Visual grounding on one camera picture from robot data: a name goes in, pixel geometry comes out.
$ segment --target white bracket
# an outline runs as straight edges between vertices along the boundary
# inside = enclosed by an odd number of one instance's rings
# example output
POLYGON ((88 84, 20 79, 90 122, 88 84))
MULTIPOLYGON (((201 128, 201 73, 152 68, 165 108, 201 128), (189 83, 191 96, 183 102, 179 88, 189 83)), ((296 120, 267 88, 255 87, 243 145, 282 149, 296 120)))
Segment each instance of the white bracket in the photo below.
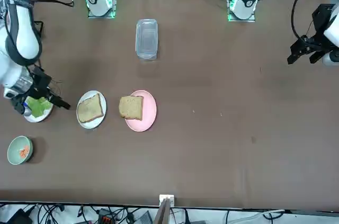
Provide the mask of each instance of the white bracket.
POLYGON ((171 203, 171 207, 174 207, 174 195, 165 195, 165 194, 160 194, 159 195, 159 205, 164 201, 164 199, 169 199, 171 203))

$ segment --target floor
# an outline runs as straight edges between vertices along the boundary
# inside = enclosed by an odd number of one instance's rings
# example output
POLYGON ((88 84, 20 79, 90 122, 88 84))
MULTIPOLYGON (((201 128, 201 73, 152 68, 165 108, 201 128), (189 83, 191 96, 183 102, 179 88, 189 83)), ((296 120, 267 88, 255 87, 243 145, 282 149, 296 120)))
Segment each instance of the floor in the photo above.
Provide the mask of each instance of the floor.
MULTIPOLYGON (((331 0, 333 3, 337 3, 338 0, 331 0)), ((0 221, 7 221, 19 208, 24 208, 26 205, 6 205, 0 208, 0 221)), ((65 208, 63 213, 56 212, 54 217, 59 223, 78 223, 84 221, 82 217, 77 217, 79 207, 78 206, 68 206, 65 208)), ((156 215, 156 209, 140 209, 135 213, 136 219, 143 215, 146 211, 150 212, 152 219, 154 219, 156 215)), ((170 223, 176 224, 181 223, 185 220, 184 211, 182 209, 174 209, 175 220, 173 217, 170 219, 170 223)), ((89 207, 85 208, 85 217, 87 220, 96 220, 96 213, 89 207)), ((202 221, 205 223, 225 223, 225 213, 226 211, 221 210, 188 210, 190 221, 202 221)), ((38 207, 36 207, 31 213, 31 218, 33 219, 33 223, 37 222, 38 215, 38 207)), ((253 215, 252 212, 230 212, 229 214, 229 222, 231 220, 244 218, 253 215)), ((253 220, 251 223, 262 223, 268 224, 270 223, 268 220, 260 217, 256 220, 253 220)), ((319 216, 304 216, 304 215, 294 215, 294 214, 284 214, 281 218, 274 220, 275 224, 297 224, 297 223, 339 223, 339 218, 336 217, 319 217, 319 216)))
MULTIPOLYGON (((26 205, 6 205, 0 208, 0 221, 6 222, 8 219, 18 210, 25 208, 26 205)), ((33 220, 33 223, 38 223, 38 211, 39 207, 37 206, 33 209, 30 214, 30 218, 33 220)), ((111 207, 111 211, 115 211, 119 208, 111 207)), ((133 211, 135 208, 129 208, 129 212, 133 211)), ((53 212, 53 217, 58 223, 62 224, 74 224, 74 223, 83 223, 84 218, 82 216, 77 217, 79 206, 66 206, 63 212, 60 210, 56 210, 53 212)), ((156 209, 147 209, 143 208, 134 213, 135 220, 138 220, 146 211, 149 211, 152 220, 155 219, 156 209)), ((44 223, 46 219, 41 220, 46 211, 42 208, 40 212, 40 222, 44 223)), ((179 224, 185 221, 185 213, 183 209, 173 209, 173 213, 175 215, 175 220, 173 215, 170 216, 169 224, 179 224)), ((191 210, 188 209, 189 219, 192 224, 203 224, 203 223, 225 223, 227 211, 222 210, 191 210)), ((85 218, 88 221, 92 221, 94 223, 97 220, 97 214, 90 208, 84 208, 85 218)), ((231 223, 232 220, 237 220, 241 218, 250 217, 256 214, 255 212, 236 212, 231 211, 228 216, 228 223, 231 223)), ((305 215, 295 215, 295 214, 284 214, 281 218, 273 221, 275 224, 300 224, 300 223, 308 223, 308 224, 335 224, 339 223, 339 218, 337 217, 323 217, 323 216, 305 216, 305 215)), ((262 216, 259 216, 257 219, 252 221, 247 221, 244 223, 255 223, 255 224, 269 224, 270 221, 266 220, 262 216)))

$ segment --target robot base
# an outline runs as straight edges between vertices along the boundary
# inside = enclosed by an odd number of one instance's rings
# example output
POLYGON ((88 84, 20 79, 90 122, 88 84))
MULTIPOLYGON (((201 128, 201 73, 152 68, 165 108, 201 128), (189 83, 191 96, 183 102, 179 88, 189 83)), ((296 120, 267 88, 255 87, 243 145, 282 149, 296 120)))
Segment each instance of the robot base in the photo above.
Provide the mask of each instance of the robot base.
POLYGON ((115 14, 117 11, 117 0, 107 0, 107 3, 111 5, 112 7, 102 16, 95 16, 89 9, 88 1, 86 1, 87 4, 87 10, 88 10, 88 18, 89 19, 113 19, 115 18, 115 14))
POLYGON ((241 21, 241 22, 255 22, 255 15, 254 13, 252 14, 252 16, 250 16, 248 19, 239 19, 231 10, 230 7, 232 6, 232 1, 227 1, 227 20, 229 22, 233 22, 233 21, 241 21))

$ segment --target green lettuce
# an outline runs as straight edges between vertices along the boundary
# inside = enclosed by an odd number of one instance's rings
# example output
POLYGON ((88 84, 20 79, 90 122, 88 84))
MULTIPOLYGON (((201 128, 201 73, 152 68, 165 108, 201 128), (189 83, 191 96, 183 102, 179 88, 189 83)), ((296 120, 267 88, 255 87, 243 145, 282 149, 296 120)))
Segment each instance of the green lettuce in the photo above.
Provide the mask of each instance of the green lettuce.
POLYGON ((52 104, 44 97, 38 100, 28 97, 26 99, 26 102, 28 107, 32 110, 32 116, 34 116, 35 118, 42 116, 45 110, 48 110, 52 107, 52 104))

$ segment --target white plate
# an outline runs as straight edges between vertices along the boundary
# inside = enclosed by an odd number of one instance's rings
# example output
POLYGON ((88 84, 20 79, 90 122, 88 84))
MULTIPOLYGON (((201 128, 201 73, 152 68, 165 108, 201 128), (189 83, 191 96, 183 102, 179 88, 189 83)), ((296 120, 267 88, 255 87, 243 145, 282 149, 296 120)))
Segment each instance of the white plate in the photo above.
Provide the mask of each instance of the white plate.
POLYGON ((106 115, 106 100, 104 95, 102 95, 102 93, 98 92, 98 91, 89 91, 87 93, 85 93, 79 100, 78 105, 76 106, 76 119, 78 120, 78 122, 80 123, 80 125, 82 127, 84 127, 85 129, 94 129, 95 127, 98 127, 99 124, 104 120, 105 115, 106 115), (102 112, 103 112, 103 116, 99 117, 91 122, 85 122, 85 123, 81 123, 79 121, 79 117, 78 117, 78 106, 80 104, 80 102, 83 102, 84 100, 93 97, 95 94, 99 93, 100 96, 100 103, 101 103, 101 108, 102 108, 102 112))
POLYGON ((52 112, 53 108, 54 108, 54 105, 52 104, 50 109, 44 110, 43 115, 40 116, 40 117, 37 117, 37 118, 35 118, 32 115, 30 115, 29 117, 25 117, 25 116, 24 117, 29 122, 41 122, 41 121, 43 121, 44 119, 46 119, 49 116, 49 114, 52 112))

